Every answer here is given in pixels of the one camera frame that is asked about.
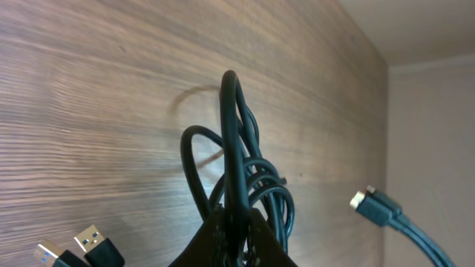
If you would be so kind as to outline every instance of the brown wooden surface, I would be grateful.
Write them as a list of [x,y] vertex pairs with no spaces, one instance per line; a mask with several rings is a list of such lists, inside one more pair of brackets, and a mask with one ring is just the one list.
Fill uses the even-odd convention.
[[[348,202],[383,185],[387,66],[323,0],[1,1],[0,266],[36,266],[44,238],[81,255],[92,223],[128,266],[169,264],[201,223],[180,135],[219,130],[228,69],[289,181],[294,261],[380,266],[381,232]],[[194,147],[210,192],[223,159]]]

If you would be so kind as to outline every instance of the wood grain panel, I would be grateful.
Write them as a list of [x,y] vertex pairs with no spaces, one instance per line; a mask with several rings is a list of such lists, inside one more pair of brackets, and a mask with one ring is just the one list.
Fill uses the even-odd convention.
[[[201,223],[180,135],[219,133],[228,69],[289,180],[291,257],[381,265],[381,232],[347,206],[383,186],[387,66],[334,1],[6,0],[0,62],[0,265],[35,266],[44,238],[82,255],[92,223],[128,266],[169,264]],[[194,152],[210,192],[223,159]]]

